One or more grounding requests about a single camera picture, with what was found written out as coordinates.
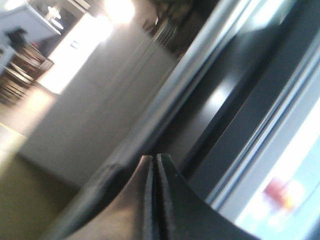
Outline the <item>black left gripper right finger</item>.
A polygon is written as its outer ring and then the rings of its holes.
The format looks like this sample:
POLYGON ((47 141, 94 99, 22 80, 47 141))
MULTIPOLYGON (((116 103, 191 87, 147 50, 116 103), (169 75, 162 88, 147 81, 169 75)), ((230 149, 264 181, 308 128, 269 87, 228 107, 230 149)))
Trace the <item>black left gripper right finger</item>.
POLYGON ((156 156, 156 204, 164 240, 255 240, 203 201, 188 185, 171 156, 156 156))

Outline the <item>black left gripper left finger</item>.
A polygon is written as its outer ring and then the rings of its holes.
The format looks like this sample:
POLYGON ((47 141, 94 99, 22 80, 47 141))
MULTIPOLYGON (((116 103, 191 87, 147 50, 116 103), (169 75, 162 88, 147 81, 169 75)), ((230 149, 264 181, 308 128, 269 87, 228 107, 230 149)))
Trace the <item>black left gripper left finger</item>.
POLYGON ((142 156, 134 173, 115 199, 68 240, 152 240, 152 156, 142 156))

